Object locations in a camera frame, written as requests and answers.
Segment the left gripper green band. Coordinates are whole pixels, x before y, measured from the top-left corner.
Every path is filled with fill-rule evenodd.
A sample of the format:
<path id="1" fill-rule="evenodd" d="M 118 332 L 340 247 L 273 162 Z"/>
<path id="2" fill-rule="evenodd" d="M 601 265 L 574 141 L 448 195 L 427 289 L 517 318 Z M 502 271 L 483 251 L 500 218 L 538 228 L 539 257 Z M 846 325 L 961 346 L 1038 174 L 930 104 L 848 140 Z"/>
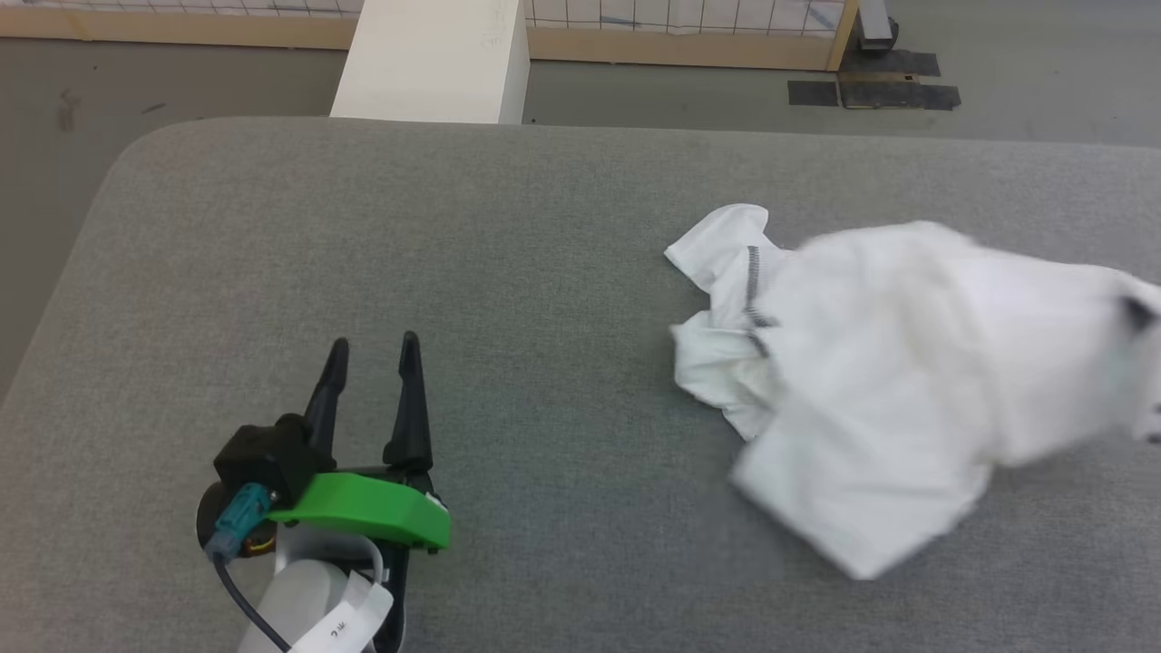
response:
<path id="1" fill-rule="evenodd" d="M 308 443 L 332 454 L 349 342 L 332 344 L 304 419 Z M 382 462 L 398 474 L 433 466 L 421 347 L 404 333 L 401 397 Z M 317 475 L 295 507 L 212 483 L 199 504 L 199 545 L 248 620 L 237 653 L 403 653 L 405 594 L 414 551 L 450 541 L 450 514 L 434 493 L 369 471 Z"/>

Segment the white sports shirt grey stitching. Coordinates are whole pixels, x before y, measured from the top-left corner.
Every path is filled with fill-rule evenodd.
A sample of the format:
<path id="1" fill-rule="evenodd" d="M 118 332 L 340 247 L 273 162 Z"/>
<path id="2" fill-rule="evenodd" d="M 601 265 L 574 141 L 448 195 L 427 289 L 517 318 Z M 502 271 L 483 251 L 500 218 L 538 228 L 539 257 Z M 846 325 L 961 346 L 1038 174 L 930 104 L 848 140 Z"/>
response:
<path id="1" fill-rule="evenodd" d="M 856 580 L 952 531 L 991 472 L 1161 438 L 1161 285 L 928 220 L 767 239 L 726 204 L 665 249 L 708 309 L 675 381 L 744 447 L 733 483 Z"/>

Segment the white rectangular box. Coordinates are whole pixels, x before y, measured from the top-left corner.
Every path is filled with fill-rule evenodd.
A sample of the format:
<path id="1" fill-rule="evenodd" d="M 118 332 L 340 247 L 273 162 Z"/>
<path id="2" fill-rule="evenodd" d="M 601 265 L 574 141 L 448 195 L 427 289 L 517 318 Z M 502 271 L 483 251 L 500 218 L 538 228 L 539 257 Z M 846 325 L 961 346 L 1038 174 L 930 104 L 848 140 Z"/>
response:
<path id="1" fill-rule="evenodd" d="M 522 123 L 522 0 L 365 0 L 331 117 Z"/>

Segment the long black floor tape patch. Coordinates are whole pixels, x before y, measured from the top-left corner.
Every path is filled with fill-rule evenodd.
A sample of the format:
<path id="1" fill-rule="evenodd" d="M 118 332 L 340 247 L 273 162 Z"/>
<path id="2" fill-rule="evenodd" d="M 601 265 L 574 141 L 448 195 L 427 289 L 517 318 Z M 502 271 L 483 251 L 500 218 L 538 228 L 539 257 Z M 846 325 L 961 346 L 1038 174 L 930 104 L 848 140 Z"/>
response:
<path id="1" fill-rule="evenodd" d="M 838 82 L 839 99 L 846 109 L 924 109 L 953 112 L 961 106 L 961 92 L 954 86 L 921 82 Z"/>

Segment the grey metal screen foot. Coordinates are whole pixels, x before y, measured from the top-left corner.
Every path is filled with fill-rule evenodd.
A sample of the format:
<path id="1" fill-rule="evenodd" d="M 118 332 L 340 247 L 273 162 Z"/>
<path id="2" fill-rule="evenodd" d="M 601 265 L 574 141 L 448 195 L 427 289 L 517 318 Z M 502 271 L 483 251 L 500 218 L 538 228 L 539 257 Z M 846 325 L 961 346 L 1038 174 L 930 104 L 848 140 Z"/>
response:
<path id="1" fill-rule="evenodd" d="M 864 53 L 888 53 L 897 37 L 899 26 L 887 0 L 859 0 L 857 42 Z"/>

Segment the lemon print screen wooden frame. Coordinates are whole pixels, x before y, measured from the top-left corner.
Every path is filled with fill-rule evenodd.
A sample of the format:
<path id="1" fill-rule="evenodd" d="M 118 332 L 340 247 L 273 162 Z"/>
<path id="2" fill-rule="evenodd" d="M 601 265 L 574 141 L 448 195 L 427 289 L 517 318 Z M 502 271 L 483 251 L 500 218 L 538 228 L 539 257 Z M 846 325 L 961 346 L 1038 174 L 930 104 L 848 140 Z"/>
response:
<path id="1" fill-rule="evenodd" d="M 0 0 L 0 37 L 345 51 L 375 0 Z M 512 0 L 535 60 L 834 72 L 860 0 Z"/>

